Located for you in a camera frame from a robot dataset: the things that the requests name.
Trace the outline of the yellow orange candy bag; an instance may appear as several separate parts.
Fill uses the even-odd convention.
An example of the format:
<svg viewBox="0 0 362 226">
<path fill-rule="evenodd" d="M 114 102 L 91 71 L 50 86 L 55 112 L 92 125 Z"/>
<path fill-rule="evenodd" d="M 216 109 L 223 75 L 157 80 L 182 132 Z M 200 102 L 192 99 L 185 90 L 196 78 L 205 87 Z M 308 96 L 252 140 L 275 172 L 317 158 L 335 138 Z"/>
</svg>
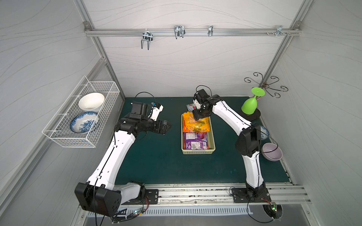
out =
<svg viewBox="0 0 362 226">
<path fill-rule="evenodd" d="M 200 120 L 195 120 L 193 113 L 186 112 L 182 114 L 182 126 L 183 132 L 185 133 L 203 133 L 210 132 L 210 118 L 204 118 Z"/>
</svg>

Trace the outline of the purple candy bag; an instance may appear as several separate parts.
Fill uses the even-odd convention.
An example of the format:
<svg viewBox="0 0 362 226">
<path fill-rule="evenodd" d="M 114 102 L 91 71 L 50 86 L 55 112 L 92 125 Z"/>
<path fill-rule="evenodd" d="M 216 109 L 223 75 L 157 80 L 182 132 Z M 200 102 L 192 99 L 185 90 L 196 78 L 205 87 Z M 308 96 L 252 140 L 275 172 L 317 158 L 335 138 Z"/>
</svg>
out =
<svg viewBox="0 0 362 226">
<path fill-rule="evenodd" d="M 206 132 L 184 132 L 183 148 L 185 150 L 207 150 L 209 149 Z"/>
</svg>

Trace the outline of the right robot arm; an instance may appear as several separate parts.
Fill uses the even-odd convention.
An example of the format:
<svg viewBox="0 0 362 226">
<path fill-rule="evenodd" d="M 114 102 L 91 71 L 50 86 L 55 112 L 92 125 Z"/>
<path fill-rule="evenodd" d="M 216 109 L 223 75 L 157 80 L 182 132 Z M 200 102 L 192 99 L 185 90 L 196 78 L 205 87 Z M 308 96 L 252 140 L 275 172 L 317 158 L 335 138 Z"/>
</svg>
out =
<svg viewBox="0 0 362 226">
<path fill-rule="evenodd" d="M 220 96 L 209 96 L 203 89 L 194 94 L 193 103 L 196 105 L 192 112 L 195 120 L 217 115 L 238 135 L 235 147 L 244 161 L 248 198 L 255 199 L 267 191 L 260 167 L 260 125 L 247 121 Z"/>
</svg>

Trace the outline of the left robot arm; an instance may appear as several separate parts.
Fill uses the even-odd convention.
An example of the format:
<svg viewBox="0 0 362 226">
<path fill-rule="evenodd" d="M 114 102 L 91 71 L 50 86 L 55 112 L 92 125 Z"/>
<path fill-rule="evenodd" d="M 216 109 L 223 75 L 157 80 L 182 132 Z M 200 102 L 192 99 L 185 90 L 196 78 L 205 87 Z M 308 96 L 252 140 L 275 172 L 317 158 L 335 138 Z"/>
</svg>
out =
<svg viewBox="0 0 362 226">
<path fill-rule="evenodd" d="M 113 138 L 100 164 L 87 182 L 78 183 L 74 190 L 81 208 L 112 217 L 121 204 L 144 195 L 141 183 L 129 182 L 114 190 L 118 171 L 139 133 L 165 135 L 171 127 L 168 121 L 122 118 L 115 126 Z"/>
</svg>

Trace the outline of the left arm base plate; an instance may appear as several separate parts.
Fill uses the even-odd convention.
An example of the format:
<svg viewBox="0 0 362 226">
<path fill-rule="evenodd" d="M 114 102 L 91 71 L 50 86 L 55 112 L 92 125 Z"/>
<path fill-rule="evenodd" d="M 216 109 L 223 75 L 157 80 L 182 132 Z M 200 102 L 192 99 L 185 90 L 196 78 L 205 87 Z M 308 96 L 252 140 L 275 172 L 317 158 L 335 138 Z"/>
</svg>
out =
<svg viewBox="0 0 362 226">
<path fill-rule="evenodd" d="M 141 188 L 137 198 L 126 201 L 122 205 L 155 205 L 158 204 L 158 196 L 158 189 Z"/>
</svg>

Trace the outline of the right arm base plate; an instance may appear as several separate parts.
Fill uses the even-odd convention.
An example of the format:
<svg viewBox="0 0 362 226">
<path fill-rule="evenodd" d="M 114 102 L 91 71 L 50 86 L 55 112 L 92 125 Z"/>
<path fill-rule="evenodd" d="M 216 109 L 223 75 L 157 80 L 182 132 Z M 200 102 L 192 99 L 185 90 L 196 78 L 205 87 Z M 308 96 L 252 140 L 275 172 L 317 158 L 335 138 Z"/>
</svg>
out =
<svg viewBox="0 0 362 226">
<path fill-rule="evenodd" d="M 267 188 L 236 188 L 231 187 L 229 193 L 234 203 L 268 203 L 272 202 Z"/>
</svg>

